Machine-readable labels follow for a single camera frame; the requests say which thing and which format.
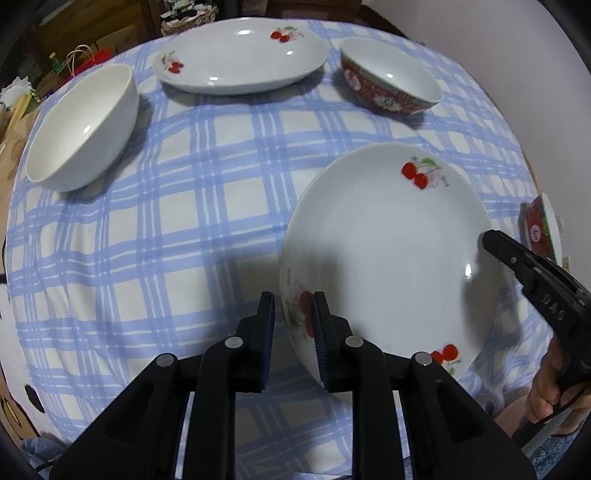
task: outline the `hand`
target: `hand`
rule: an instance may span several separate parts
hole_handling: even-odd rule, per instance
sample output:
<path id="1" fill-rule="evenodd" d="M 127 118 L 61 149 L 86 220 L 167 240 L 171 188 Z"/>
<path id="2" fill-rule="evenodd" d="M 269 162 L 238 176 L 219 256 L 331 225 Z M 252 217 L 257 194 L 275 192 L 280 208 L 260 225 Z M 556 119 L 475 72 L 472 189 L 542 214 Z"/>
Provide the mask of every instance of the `hand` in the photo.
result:
<path id="1" fill-rule="evenodd" d="M 534 377 L 527 402 L 525 404 L 525 414 L 532 423 L 551 415 L 553 405 L 560 402 L 561 405 L 568 403 L 572 398 L 587 385 L 581 384 L 569 388 L 562 397 L 558 388 L 558 373 L 562 369 L 563 356 L 562 349 L 556 337 L 553 337 L 548 346 L 548 352 L 542 358 L 540 370 Z M 573 405 L 573 412 L 568 416 L 564 423 L 558 428 L 556 434 L 568 435 L 573 433 L 591 410 L 591 393 L 587 392 L 579 398 Z"/>

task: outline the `white plate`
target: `white plate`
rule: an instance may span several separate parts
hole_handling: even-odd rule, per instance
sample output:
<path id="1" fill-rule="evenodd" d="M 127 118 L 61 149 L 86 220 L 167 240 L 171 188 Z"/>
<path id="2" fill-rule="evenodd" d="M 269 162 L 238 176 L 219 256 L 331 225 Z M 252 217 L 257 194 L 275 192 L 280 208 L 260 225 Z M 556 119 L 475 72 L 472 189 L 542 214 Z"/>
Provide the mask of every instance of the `white plate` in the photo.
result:
<path id="1" fill-rule="evenodd" d="M 426 188 L 402 174 L 410 162 Z M 448 347 L 441 363 L 461 377 L 495 318 L 499 262 L 479 241 L 490 228 L 462 176 L 421 148 L 374 144 L 335 161 L 302 195 L 281 257 L 283 310 L 304 366 L 319 381 L 302 293 L 323 290 L 330 311 L 385 352 L 453 345 L 457 356 Z"/>
<path id="2" fill-rule="evenodd" d="M 277 36 L 277 31 L 284 36 Z M 308 76 L 328 58 L 326 42 L 305 23 L 236 18 L 188 30 L 167 43 L 152 68 L 190 93 L 241 95 L 273 90 Z"/>

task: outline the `white wall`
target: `white wall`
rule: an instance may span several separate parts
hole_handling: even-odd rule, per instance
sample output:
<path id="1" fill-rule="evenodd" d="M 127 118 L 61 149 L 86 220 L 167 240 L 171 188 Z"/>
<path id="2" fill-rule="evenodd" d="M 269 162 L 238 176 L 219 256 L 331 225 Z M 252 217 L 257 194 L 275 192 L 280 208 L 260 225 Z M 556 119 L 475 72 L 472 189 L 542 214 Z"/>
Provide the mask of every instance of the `white wall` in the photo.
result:
<path id="1" fill-rule="evenodd" d="M 461 64 L 519 139 L 591 289 L 591 75 L 536 0 L 364 0 L 406 35 Z"/>

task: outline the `blue plaid tablecloth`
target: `blue plaid tablecloth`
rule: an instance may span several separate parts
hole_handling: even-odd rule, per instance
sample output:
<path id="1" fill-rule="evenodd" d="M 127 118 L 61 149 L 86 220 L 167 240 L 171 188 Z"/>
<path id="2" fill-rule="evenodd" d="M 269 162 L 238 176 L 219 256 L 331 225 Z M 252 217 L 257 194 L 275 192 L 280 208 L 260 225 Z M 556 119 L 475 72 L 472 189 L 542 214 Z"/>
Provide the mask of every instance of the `blue plaid tablecloth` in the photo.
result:
<path id="1" fill-rule="evenodd" d="M 537 193 L 518 141 L 470 75 L 381 31 L 308 27 L 329 43 L 327 63 L 257 95 L 215 98 L 162 85 L 151 64 L 167 39 L 116 57 L 134 70 L 138 122 L 122 158 L 84 189 L 59 194 L 33 185 L 25 148 L 10 205 L 9 294 L 30 374 L 64 440 L 153 357 L 204 352 L 254 312 L 262 290 L 278 290 L 298 197 L 354 148 L 396 140 L 430 150 L 458 167 L 496 228 L 518 236 L 521 203 Z M 444 91 L 441 104 L 424 116 L 365 109 L 340 73 L 339 45 L 356 35 L 421 61 Z M 77 81 L 48 100 L 40 120 Z M 498 316 L 462 385 L 499 412 L 529 386 L 548 340 L 545 322 L 505 274 Z M 350 472 L 350 407 L 300 365 L 281 313 L 268 388 L 240 395 L 236 408 L 240 478 Z"/>

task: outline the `cherry pattern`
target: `cherry pattern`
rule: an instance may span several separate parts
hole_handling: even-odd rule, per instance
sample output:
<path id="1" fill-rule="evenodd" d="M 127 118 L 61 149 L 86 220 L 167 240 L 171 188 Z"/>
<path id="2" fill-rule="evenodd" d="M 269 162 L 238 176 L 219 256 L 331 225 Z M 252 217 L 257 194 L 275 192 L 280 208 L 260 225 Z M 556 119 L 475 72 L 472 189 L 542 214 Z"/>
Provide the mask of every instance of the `cherry pattern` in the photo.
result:
<path id="1" fill-rule="evenodd" d="M 162 64 L 164 65 L 164 68 L 166 68 L 170 73 L 175 74 L 181 73 L 181 69 L 184 67 L 184 63 L 179 61 L 177 56 L 174 54 L 174 50 L 162 57 Z"/>
<path id="2" fill-rule="evenodd" d="M 449 186 L 445 176 L 441 175 L 441 167 L 429 157 L 419 161 L 418 157 L 413 155 L 411 161 L 402 166 L 401 173 L 420 190 L 436 187 L 440 183 Z"/>
<path id="3" fill-rule="evenodd" d="M 460 358 L 460 351 L 452 343 L 448 343 L 443 350 L 440 352 L 435 350 L 431 352 L 433 359 L 441 365 L 450 375 L 456 373 L 455 365 L 461 364 L 462 359 Z"/>
<path id="4" fill-rule="evenodd" d="M 281 43 L 289 42 L 290 40 L 295 40 L 298 37 L 303 37 L 304 35 L 298 31 L 296 27 L 292 27 L 288 25 L 286 27 L 278 27 L 272 33 L 270 38 L 272 40 L 278 40 Z"/>
<path id="5" fill-rule="evenodd" d="M 294 327 L 301 328 L 302 335 L 306 339 L 314 338 L 312 328 L 312 292 L 305 288 L 299 280 L 291 279 L 291 269 L 287 269 L 287 298 L 284 299 L 286 306 L 287 321 Z"/>

